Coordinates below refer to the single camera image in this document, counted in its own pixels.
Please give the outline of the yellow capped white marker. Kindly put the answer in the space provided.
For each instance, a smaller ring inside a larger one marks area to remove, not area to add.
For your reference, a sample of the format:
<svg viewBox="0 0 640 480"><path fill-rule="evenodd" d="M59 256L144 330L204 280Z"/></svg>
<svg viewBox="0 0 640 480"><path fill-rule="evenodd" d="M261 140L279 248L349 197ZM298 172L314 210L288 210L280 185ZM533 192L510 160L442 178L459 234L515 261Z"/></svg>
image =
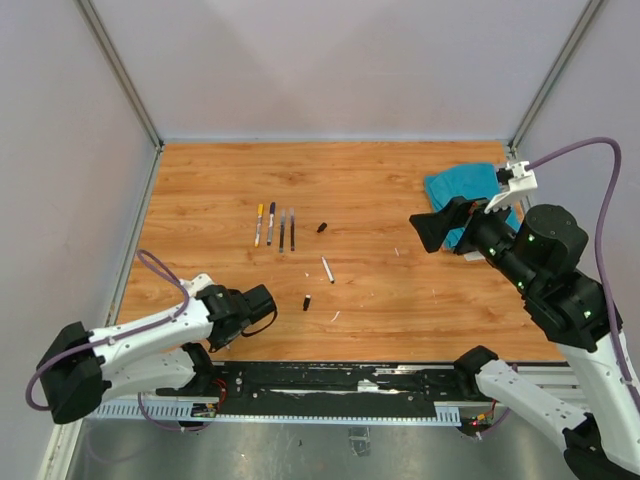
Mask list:
<svg viewBox="0 0 640 480"><path fill-rule="evenodd" d="M257 208L256 231L255 231L255 237L254 237L255 248L258 248L260 245L263 216L264 216L264 204L260 203Z"/></svg>

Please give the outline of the dark blue-green gel pen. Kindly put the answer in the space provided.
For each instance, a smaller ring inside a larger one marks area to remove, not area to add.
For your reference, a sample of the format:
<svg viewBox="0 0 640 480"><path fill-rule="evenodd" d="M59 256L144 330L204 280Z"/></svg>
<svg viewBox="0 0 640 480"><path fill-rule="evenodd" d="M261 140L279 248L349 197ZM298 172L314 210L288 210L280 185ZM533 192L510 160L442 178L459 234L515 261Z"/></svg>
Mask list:
<svg viewBox="0 0 640 480"><path fill-rule="evenodd" d="M280 223L279 223L279 243L278 243L278 252L280 254L284 253L286 223L287 223L287 211L286 209L282 209L281 215L280 215Z"/></svg>

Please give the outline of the purple gel pen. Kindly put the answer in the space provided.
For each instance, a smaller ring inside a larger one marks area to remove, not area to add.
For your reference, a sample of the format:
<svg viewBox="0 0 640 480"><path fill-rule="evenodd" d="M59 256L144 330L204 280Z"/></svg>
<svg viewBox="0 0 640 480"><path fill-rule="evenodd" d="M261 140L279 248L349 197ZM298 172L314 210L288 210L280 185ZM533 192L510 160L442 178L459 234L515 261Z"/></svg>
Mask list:
<svg viewBox="0 0 640 480"><path fill-rule="evenodd" d="M296 250L296 243L295 243L295 209L293 207L291 207L289 209L289 221L290 221L290 227L289 227L289 234L290 234L290 251L294 252Z"/></svg>

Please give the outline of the white marker blue end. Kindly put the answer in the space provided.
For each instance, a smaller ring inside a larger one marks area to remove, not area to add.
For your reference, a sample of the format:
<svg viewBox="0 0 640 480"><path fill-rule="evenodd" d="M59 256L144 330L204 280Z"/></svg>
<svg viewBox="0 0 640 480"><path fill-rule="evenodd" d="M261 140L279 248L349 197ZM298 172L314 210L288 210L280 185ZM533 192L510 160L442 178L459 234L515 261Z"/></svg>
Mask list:
<svg viewBox="0 0 640 480"><path fill-rule="evenodd" d="M268 228L267 228L267 239L266 239L267 246L271 246L273 242L275 212L276 212L276 202L271 202L269 206L269 216L268 216Z"/></svg>

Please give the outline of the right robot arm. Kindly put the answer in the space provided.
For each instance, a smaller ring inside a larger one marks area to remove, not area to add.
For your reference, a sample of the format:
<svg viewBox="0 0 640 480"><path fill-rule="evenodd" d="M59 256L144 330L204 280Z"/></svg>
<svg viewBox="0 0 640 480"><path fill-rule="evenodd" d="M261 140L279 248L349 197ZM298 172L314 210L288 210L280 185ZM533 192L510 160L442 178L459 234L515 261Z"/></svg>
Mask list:
<svg viewBox="0 0 640 480"><path fill-rule="evenodd" d="M455 392L466 400L484 395L526 420L559 448L579 479L638 478L639 411L623 377L626 356L613 345L624 338L622 320L607 306L603 284L577 268L587 233L561 206L531 208L514 230L504 213L486 211L485 204L455 197L409 222L429 253L462 229L455 254L480 253L514 285L532 321L563 353L588 408L554 397L483 346L455 361Z"/></svg>

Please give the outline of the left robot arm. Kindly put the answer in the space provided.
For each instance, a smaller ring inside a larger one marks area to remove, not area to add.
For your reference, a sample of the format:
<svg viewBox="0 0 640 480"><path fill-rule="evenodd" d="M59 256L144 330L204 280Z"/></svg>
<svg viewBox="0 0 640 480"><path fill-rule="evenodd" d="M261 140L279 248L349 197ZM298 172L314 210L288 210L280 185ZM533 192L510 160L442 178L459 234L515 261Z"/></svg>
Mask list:
<svg viewBox="0 0 640 480"><path fill-rule="evenodd" d="M112 327L88 330L74 322L60 330L36 370L54 423L146 391L203 395L214 383L209 354L277 317L263 284L242 292L200 274L178 285L182 302L161 312Z"/></svg>

